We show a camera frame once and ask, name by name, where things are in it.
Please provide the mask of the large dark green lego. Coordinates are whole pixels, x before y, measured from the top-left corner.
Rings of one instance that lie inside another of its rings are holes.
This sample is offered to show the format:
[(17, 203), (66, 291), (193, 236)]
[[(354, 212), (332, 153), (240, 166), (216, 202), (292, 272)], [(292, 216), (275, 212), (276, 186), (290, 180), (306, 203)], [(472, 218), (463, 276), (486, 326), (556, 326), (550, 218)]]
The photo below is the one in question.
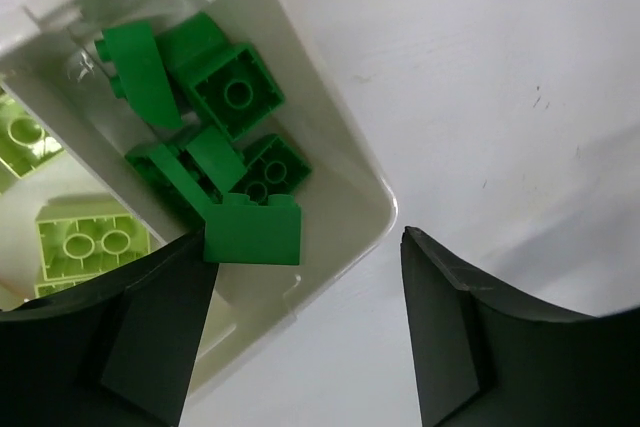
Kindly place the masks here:
[(229, 193), (204, 215), (203, 258), (213, 263), (297, 266), (301, 262), (302, 211), (287, 194), (264, 205)]

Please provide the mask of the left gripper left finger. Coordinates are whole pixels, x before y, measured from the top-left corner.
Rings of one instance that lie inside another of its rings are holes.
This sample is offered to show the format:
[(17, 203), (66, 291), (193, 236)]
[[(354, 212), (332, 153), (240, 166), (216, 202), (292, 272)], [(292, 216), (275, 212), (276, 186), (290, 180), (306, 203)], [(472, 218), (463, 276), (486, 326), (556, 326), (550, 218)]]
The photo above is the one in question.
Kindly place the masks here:
[(192, 232), (2, 312), (2, 425), (178, 425), (219, 269), (203, 252)]

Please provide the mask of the dark green lego square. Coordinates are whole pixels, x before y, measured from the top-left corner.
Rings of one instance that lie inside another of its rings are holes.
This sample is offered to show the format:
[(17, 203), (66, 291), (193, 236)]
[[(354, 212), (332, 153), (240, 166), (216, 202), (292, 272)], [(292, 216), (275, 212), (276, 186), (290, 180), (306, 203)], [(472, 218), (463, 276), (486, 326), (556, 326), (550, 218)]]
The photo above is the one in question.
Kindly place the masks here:
[(198, 117), (231, 142), (284, 103), (284, 94), (254, 46), (231, 42), (204, 12), (155, 40), (165, 69)]

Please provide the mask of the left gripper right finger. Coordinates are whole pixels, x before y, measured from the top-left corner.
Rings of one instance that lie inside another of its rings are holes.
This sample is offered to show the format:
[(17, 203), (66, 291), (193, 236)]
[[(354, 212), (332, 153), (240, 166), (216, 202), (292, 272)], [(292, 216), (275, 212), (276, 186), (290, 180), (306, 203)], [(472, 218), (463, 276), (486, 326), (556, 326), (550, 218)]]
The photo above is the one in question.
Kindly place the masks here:
[(639, 312), (529, 295), (416, 227), (401, 270), (425, 426), (635, 426)]

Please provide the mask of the green half round lego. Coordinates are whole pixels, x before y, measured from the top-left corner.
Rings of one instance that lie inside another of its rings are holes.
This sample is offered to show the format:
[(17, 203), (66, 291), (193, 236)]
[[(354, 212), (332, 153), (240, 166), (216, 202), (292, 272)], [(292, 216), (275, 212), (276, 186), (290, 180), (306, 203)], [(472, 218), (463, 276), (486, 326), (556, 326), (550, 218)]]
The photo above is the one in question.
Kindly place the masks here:
[(135, 21), (104, 29), (101, 34), (94, 45), (99, 59), (115, 68), (115, 75), (109, 79), (115, 97), (126, 100), (152, 126), (182, 127), (151, 24)]

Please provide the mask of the lime green lego brick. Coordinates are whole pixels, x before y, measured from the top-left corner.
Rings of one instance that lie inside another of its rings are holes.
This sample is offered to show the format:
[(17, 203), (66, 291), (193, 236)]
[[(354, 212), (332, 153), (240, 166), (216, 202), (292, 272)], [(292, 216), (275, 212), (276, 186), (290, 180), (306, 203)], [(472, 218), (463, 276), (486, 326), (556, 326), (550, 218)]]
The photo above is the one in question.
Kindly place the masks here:
[(149, 231), (115, 200), (50, 204), (35, 220), (40, 271), (35, 296), (77, 286), (152, 251)]

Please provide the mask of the small dark green lego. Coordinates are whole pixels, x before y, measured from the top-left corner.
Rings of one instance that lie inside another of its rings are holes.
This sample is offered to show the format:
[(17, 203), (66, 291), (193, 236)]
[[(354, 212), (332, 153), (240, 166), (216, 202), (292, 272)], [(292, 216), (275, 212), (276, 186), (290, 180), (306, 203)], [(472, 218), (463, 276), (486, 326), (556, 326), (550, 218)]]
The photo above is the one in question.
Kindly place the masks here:
[(201, 222), (246, 172), (242, 154), (214, 126), (139, 145), (125, 159), (189, 223)]

